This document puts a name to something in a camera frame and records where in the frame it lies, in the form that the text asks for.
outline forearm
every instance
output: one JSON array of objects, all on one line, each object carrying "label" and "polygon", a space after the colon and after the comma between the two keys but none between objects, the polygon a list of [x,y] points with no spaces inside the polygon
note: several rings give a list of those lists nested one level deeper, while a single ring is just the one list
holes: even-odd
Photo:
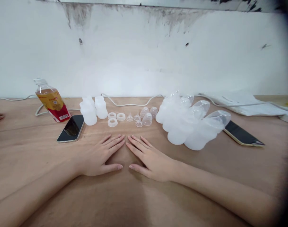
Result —
[{"label": "forearm", "polygon": [[176,163],[176,169],[172,181],[196,190],[255,227],[271,226],[278,209],[271,196],[182,162]]},{"label": "forearm", "polygon": [[0,226],[20,226],[40,206],[78,176],[76,163],[67,161],[0,201]]}]

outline phone screen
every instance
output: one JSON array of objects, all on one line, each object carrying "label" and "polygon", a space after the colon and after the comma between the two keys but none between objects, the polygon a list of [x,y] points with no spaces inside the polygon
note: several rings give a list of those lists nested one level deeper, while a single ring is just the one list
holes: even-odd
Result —
[{"label": "phone screen", "polygon": [[225,129],[230,132],[235,138],[237,138],[240,142],[244,144],[252,144],[252,145],[265,145],[253,135],[242,129],[240,126],[235,124],[233,121],[230,121]]},{"label": "phone screen", "polygon": [[83,125],[83,115],[73,115],[67,122],[61,134],[59,135],[57,142],[60,143],[78,140],[79,135],[83,129]]}]

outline plastic ring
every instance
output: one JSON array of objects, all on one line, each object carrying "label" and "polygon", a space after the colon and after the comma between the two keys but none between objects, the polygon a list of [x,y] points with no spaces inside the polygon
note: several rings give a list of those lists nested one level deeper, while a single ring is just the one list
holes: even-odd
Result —
[{"label": "plastic ring", "polygon": [[118,115],[116,116],[117,120],[119,121],[124,121],[126,119],[126,116],[124,113],[118,113]]},{"label": "plastic ring", "polygon": [[108,119],[110,119],[110,118],[116,118],[116,113],[114,113],[114,112],[109,113]]},{"label": "plastic ring", "polygon": [[109,127],[115,127],[115,126],[117,126],[118,125],[118,121],[115,119],[115,118],[110,118],[109,120],[108,120],[108,126]]}]

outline table surface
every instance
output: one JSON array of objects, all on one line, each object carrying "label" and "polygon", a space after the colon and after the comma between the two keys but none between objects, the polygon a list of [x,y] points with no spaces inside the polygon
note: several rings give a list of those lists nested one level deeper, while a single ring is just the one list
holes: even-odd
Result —
[{"label": "table surface", "polygon": [[[117,104],[145,104],[147,97],[113,98]],[[79,108],[80,98],[64,100],[68,108]],[[141,107],[116,107],[105,98],[108,112],[135,115]],[[148,107],[159,108],[161,97]],[[107,134],[144,136],[173,159],[229,178],[280,198],[288,184],[288,123],[277,117],[245,117],[233,113],[232,120],[263,141],[264,148],[240,146],[221,132],[201,151],[167,140],[162,125],[138,128],[135,121],[123,121],[110,128],[107,120],[85,126],[79,141],[58,144],[65,126],[49,114],[36,117],[38,99],[0,101],[0,199],[37,179],[80,149],[87,149]],[[223,109],[211,105],[208,113]],[[126,146],[108,163],[124,168],[97,177],[80,176],[70,182],[23,226],[247,226],[240,218],[194,190],[182,185],[150,180],[128,166],[140,163]]]}]

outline smartphone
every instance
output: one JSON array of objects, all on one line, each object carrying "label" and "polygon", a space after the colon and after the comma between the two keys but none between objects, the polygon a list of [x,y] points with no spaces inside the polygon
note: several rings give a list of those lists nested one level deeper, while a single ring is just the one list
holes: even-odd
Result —
[{"label": "smartphone", "polygon": [[263,147],[265,144],[255,138],[253,135],[242,129],[240,126],[230,121],[224,129],[232,139],[238,144],[251,147]]},{"label": "smartphone", "polygon": [[67,122],[65,128],[56,140],[58,143],[77,141],[84,127],[83,115],[73,115]]}]

